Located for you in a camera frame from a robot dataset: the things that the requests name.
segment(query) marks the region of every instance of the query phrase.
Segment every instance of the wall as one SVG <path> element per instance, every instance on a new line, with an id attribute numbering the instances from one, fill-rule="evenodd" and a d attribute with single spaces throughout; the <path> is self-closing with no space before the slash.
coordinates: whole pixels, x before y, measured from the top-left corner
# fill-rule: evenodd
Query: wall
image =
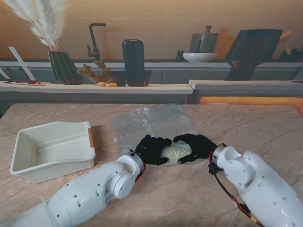
<path id="1" fill-rule="evenodd" d="M 293 48 L 303 46 L 302 0 L 67 0 L 67 24 L 59 40 L 62 51 L 73 59 L 89 59 L 90 23 L 103 57 L 122 59 L 121 42 L 128 38 L 144 42 L 146 59 L 174 59 L 177 50 L 189 50 L 192 33 L 206 25 L 219 32 L 216 52 L 223 58 L 241 29 L 293 30 Z M 29 31 L 24 20 L 0 3 L 0 58 L 13 58 L 15 46 L 23 58 L 47 59 L 48 47 Z M 276 49 L 277 58 L 282 46 Z"/>

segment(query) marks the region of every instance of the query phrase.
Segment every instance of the plastic bag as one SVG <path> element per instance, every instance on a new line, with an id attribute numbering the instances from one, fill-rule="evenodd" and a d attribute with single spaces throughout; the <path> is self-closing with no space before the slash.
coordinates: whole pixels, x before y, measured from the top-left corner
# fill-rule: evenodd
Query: plastic bag
<path id="1" fill-rule="evenodd" d="M 145 135 L 174 139 L 186 133 L 197 135 L 189 116 L 177 104 L 150 105 L 113 117 L 115 142 L 122 156 L 135 150 Z M 179 158 L 191 153 L 188 144 L 177 143 L 162 152 L 169 159 L 168 165 L 176 165 Z"/>

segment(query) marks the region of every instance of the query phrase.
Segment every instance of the pampas grass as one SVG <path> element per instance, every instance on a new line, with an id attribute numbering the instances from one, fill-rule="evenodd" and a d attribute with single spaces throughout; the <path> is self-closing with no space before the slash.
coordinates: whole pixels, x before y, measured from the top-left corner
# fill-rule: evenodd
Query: pampas grass
<path id="1" fill-rule="evenodd" d="M 52 51 L 60 51 L 58 39 L 65 25 L 65 0 L 3 0 Z"/>

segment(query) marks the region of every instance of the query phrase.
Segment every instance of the white stick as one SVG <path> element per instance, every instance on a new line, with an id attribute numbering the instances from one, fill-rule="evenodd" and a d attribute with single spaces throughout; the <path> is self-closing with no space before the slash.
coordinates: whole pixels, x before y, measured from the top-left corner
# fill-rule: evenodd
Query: white stick
<path id="1" fill-rule="evenodd" d="M 11 78 L 9 78 L 8 75 L 6 75 L 6 73 L 3 71 L 3 69 L 0 68 L 0 73 L 2 74 L 2 76 L 4 76 L 5 79 L 9 79 L 11 80 Z"/>
<path id="2" fill-rule="evenodd" d="M 22 58 L 20 57 L 20 55 L 18 54 L 18 52 L 16 51 L 16 49 L 13 46 L 9 46 L 10 51 L 12 51 L 12 53 L 15 55 L 15 57 L 17 58 L 18 62 L 20 63 L 20 65 L 22 66 L 22 68 L 25 70 L 25 72 L 27 73 L 27 75 L 29 76 L 29 78 L 31 80 L 37 81 L 34 77 L 34 75 L 32 74 L 32 72 L 28 69 L 27 65 L 24 63 L 24 61 L 22 60 Z"/>

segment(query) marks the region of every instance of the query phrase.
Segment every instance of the black faucet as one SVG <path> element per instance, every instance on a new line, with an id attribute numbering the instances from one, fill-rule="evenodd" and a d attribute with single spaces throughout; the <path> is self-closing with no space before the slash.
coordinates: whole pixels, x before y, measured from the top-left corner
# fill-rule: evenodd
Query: black faucet
<path id="1" fill-rule="evenodd" d="M 88 55 L 89 55 L 89 57 L 94 57 L 97 61 L 99 61 L 99 60 L 101 60 L 101 57 L 100 57 L 99 49 L 97 48 L 97 44 L 96 44 L 96 40 L 95 40 L 95 36 L 94 36 L 94 32 L 93 32 L 93 26 L 104 26 L 105 27 L 106 24 L 92 23 L 89 25 L 89 32 L 90 32 L 91 40 L 93 41 L 93 46 L 94 46 L 93 51 L 94 52 L 91 52 L 90 46 L 87 45 Z"/>

